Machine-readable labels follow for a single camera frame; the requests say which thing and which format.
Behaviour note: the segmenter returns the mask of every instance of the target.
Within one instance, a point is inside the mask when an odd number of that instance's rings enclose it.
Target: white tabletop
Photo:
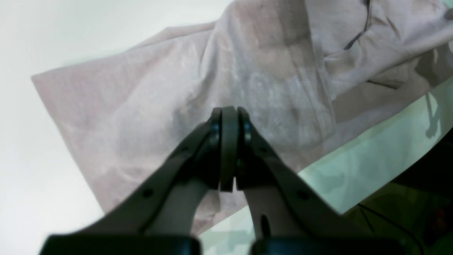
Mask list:
[[[114,54],[167,26],[216,20],[229,2],[0,1],[0,254],[37,254],[49,234],[78,230],[103,216],[30,76]],[[345,212],[453,126],[448,103],[453,81],[433,91],[430,107],[427,98],[317,161],[301,177]],[[200,239],[206,254],[247,253],[254,239],[248,208]]]

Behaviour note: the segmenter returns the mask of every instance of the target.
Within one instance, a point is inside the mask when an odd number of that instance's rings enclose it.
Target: black cable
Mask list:
[[[375,233],[375,232],[374,232],[373,225],[371,225],[371,222],[370,222],[370,220],[368,219],[368,217],[366,216],[366,214],[365,214],[365,212],[363,211],[363,209],[359,207],[359,210],[360,210],[360,212],[362,213],[363,217],[365,218],[366,223],[368,224],[368,227],[370,228],[370,230],[371,230],[373,233]]]
[[[375,211],[375,210],[372,210],[362,204],[357,204],[357,206],[359,206],[360,208],[363,208],[373,214],[375,214],[376,216],[379,216],[380,218],[384,219],[385,221],[387,221],[388,223],[392,224],[393,226],[399,228],[401,231],[403,231],[404,233],[408,234],[417,244],[417,246],[419,247],[420,249],[420,254],[421,255],[424,255],[424,249],[423,249],[423,246],[422,244],[420,243],[420,241],[417,239],[417,237],[415,237],[414,234],[412,234],[409,230],[405,229],[403,226],[400,226],[398,225],[396,222],[392,221],[391,219],[385,217],[384,215],[380,214],[379,212]]]

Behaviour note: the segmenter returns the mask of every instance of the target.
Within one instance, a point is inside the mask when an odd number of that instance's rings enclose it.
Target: white surface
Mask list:
[[[37,254],[49,233],[102,216],[30,76],[126,49],[161,29],[217,19],[231,0],[0,0],[0,254]],[[453,81],[311,165],[302,177],[338,212],[387,183],[453,126]],[[245,254],[248,208],[200,236]]]

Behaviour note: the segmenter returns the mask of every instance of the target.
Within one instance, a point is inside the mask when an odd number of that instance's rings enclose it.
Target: crumpled fabric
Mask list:
[[[437,85],[417,67],[420,54],[453,40],[448,14],[441,0],[236,0],[216,22],[169,28],[32,79],[109,212],[214,107],[245,107],[285,163],[302,170]],[[242,192],[211,191],[193,234],[245,205]]]

